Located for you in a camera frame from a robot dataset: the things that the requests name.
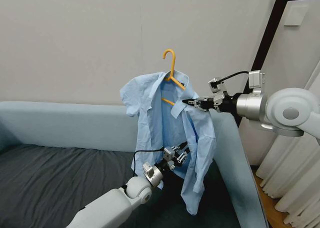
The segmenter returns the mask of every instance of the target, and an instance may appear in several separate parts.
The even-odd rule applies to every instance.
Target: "dark gray upholstery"
[[[0,154],[0,227],[63,228],[79,209],[132,176],[132,153],[18,145]],[[214,162],[198,215],[191,216],[170,173],[164,189],[135,210],[123,228],[240,227]]]

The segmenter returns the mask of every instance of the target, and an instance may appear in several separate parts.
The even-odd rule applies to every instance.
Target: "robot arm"
[[[132,211],[145,204],[166,172],[180,167],[186,161],[187,142],[163,148],[163,159],[155,164],[144,163],[144,176],[134,176],[119,189],[112,189],[78,211],[67,228],[117,228]]]
[[[267,98],[264,75],[260,70],[248,72],[249,87],[253,89],[249,94],[230,96],[223,82],[226,79],[214,78],[209,81],[212,96],[182,102],[203,111],[215,109],[246,117],[256,128],[283,136],[299,137],[307,132],[319,142],[319,98],[301,88],[282,89]]]

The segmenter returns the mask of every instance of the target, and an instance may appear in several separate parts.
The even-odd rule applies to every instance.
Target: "shirt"
[[[204,176],[216,149],[215,131],[209,112],[182,102],[198,97],[189,77],[177,70],[174,72],[174,78],[184,84],[185,90],[182,90],[173,81],[164,81],[168,74],[158,72],[135,77],[120,90],[120,95],[127,115],[138,116],[136,150],[158,150],[187,141],[190,150],[187,160],[173,172],[184,179],[181,197],[187,211],[196,215],[205,190]],[[145,162],[155,164],[162,156],[161,152],[138,152],[136,174],[143,176],[142,165]]]

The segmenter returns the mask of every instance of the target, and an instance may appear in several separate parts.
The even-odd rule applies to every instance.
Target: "curtain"
[[[320,97],[320,62],[305,89]],[[288,212],[284,223],[295,228],[320,228],[320,145],[311,135],[278,136],[256,175],[275,209]]]

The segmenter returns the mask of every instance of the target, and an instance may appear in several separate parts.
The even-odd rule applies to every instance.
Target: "coat hanger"
[[[163,53],[163,56],[162,58],[165,59],[166,58],[166,55],[167,53],[171,53],[172,54],[172,62],[171,62],[171,70],[170,70],[170,75],[168,78],[165,78],[164,80],[165,81],[173,81],[174,83],[176,83],[178,85],[178,87],[180,87],[182,90],[185,90],[186,88],[179,82],[176,80],[176,78],[174,78],[174,73],[175,73],[175,63],[176,63],[176,54],[175,52],[172,50],[172,49],[166,49]],[[168,99],[165,99],[165,98],[161,98],[161,100],[163,100],[164,102],[167,102],[169,103],[170,105],[174,106],[175,103],[168,100]]]

